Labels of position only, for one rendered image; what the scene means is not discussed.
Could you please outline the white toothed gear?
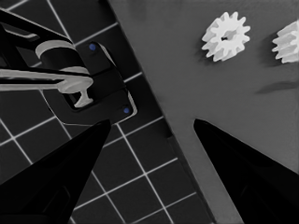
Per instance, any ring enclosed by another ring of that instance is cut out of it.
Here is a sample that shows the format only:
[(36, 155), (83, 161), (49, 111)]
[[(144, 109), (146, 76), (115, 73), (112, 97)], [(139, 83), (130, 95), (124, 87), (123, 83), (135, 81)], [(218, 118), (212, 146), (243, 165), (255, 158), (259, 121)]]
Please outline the white toothed gear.
[(282, 63), (299, 62), (299, 20), (290, 23), (277, 32), (272, 40), (276, 46), (272, 49), (277, 55), (276, 60)]
[(206, 57), (213, 62), (227, 61), (245, 49), (245, 44), (250, 41), (247, 32), (249, 26), (245, 25), (246, 18), (239, 19), (237, 11), (229, 14), (224, 12), (216, 18), (207, 28), (202, 41), (202, 50)]

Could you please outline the dark robot body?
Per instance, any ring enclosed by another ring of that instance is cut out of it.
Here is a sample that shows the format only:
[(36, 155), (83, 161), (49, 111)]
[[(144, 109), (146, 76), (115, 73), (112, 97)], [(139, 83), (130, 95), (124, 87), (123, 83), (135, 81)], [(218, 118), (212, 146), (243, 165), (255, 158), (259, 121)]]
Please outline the dark robot body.
[(137, 113), (119, 69), (97, 43), (104, 69), (90, 73), (64, 35), (0, 8), (0, 91), (42, 91), (63, 124), (92, 126), (125, 121)]

